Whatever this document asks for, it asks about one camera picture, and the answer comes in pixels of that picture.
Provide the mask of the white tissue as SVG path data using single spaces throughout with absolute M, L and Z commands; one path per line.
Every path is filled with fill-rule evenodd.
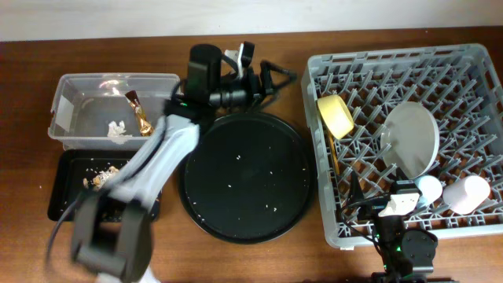
M 109 138 L 121 137 L 125 132 L 126 132 L 125 123 L 123 121 L 120 121 L 118 123 L 116 121 L 112 121 L 108 124 L 107 136 Z

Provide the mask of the wooden chopstick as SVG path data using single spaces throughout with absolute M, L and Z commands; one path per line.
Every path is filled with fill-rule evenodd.
M 329 147 L 330 147 L 330 151 L 331 151 L 334 171 L 335 171 L 336 175 L 338 176 L 338 175 L 340 175 L 340 168 L 339 168 L 337 155 L 336 155 L 335 141 L 334 141 L 332 134 L 329 134 Z

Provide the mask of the grey-green plate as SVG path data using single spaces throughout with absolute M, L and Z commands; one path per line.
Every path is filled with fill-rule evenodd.
M 425 174 L 439 152 L 439 127 L 434 116 L 420 103 L 403 102 L 384 121 L 380 147 L 387 166 L 395 164 L 407 178 Z

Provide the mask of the yellow bowl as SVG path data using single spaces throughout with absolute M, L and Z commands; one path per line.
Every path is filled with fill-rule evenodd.
M 340 140 L 354 129 L 352 115 L 339 95 L 329 95 L 317 100 L 318 111 L 332 136 Z

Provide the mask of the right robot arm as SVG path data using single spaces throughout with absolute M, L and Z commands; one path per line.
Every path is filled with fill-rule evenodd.
M 402 170 L 393 177 L 388 192 L 374 197 L 364 196 L 357 173 L 351 173 L 349 197 L 339 217 L 350 231 L 370 241 L 382 259 L 384 270 L 372 273 L 371 282 L 426 282 L 433 273 L 438 238 L 427 230 L 407 228 L 404 222 L 404 216 L 416 208 L 421 196 L 417 185 Z M 360 221 L 373 223 L 370 235 L 350 224 L 348 211 Z

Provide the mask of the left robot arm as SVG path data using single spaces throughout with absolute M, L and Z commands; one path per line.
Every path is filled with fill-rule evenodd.
M 258 108 L 277 92 L 272 72 L 280 67 L 262 61 L 251 66 L 254 46 L 237 51 L 198 44 L 189 53 L 188 74 L 166 101 L 164 114 L 149 140 L 98 191 L 78 196 L 71 260 L 97 275 L 98 282 L 154 282 L 151 215 L 156 199 L 174 169 L 195 148 L 201 127 L 220 108 Z

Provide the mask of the gold snack wrapper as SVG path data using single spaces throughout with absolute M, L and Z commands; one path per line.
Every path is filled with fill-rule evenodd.
M 128 100 L 128 104 L 133 109 L 134 116 L 137 120 L 138 129 L 140 131 L 141 136 L 143 137 L 150 136 L 154 131 L 154 127 L 147 120 L 145 111 L 142 108 L 141 103 L 138 99 L 137 92 L 135 90 L 131 90 L 125 93 L 125 97 Z

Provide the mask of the blue cup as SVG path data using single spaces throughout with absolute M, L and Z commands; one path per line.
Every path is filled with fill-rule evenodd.
M 442 196 L 442 183 L 436 177 L 423 175 L 413 181 L 421 191 L 421 196 L 417 202 L 418 208 L 427 207 Z

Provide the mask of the pink cup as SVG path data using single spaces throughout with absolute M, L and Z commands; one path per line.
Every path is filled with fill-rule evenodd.
M 445 204 L 460 215 L 474 211 L 490 195 L 490 185 L 482 177 L 469 175 L 449 186 L 442 193 Z

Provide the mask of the food scraps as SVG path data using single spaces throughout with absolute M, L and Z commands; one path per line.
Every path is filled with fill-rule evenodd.
M 114 166 L 109 167 L 106 171 L 100 171 L 99 173 L 96 172 L 96 175 L 93 178 L 83 179 L 83 186 L 85 189 L 98 191 L 111 177 L 116 175 L 118 172 L 119 169 Z

